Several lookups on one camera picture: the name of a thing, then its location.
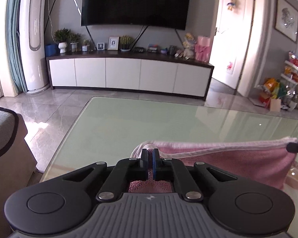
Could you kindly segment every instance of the framed photo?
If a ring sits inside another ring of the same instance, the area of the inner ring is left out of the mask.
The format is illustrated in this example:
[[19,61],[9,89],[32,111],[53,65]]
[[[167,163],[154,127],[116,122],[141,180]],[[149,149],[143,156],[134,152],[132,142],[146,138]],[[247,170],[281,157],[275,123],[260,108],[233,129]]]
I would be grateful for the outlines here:
[[286,0],[277,0],[275,29],[297,43],[298,11]]
[[119,37],[110,37],[108,50],[118,50]]
[[97,50],[105,50],[105,43],[97,43]]

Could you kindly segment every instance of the white cable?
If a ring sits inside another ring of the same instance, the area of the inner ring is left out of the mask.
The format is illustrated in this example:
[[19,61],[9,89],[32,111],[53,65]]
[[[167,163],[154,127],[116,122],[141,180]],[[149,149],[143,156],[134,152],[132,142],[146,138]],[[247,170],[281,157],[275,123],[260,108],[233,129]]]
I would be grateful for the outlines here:
[[50,19],[50,23],[51,23],[51,36],[52,36],[53,42],[55,43],[55,40],[54,40],[54,37],[53,37],[52,20],[51,20],[51,17],[50,17],[50,11],[49,11],[49,0],[48,0],[48,18]]

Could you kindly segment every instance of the white floor-standing air conditioner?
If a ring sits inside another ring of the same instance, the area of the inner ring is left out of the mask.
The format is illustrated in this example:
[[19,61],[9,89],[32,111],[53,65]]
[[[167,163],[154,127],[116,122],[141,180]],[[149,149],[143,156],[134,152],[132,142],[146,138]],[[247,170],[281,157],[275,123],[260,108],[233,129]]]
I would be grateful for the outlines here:
[[45,0],[21,0],[20,50],[28,94],[49,88],[44,49]]

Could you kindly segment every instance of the green plant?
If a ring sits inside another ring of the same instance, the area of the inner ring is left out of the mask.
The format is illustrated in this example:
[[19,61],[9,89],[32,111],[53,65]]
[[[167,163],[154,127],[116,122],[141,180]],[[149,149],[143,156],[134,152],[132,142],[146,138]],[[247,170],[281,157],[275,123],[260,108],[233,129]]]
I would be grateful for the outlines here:
[[70,34],[70,30],[68,28],[63,28],[55,31],[54,38],[57,43],[66,42]]
[[119,38],[119,41],[122,45],[130,45],[131,44],[131,37],[130,36],[122,36]]
[[73,32],[70,32],[69,33],[69,40],[71,43],[77,43],[79,42],[79,40],[81,39],[81,34],[80,33],[73,33]]
[[89,42],[88,39],[84,39],[84,41],[83,41],[83,46],[88,46],[88,42]]

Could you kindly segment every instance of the light green table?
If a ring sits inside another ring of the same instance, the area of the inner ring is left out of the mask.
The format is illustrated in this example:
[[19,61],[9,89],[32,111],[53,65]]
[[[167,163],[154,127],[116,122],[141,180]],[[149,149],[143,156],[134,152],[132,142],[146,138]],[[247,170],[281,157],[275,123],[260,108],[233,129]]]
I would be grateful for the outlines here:
[[[235,142],[285,136],[298,138],[298,120],[210,107],[94,97],[68,131],[42,180],[96,161],[115,165],[147,140]],[[298,190],[285,185],[285,191],[296,204],[289,231],[298,238]]]

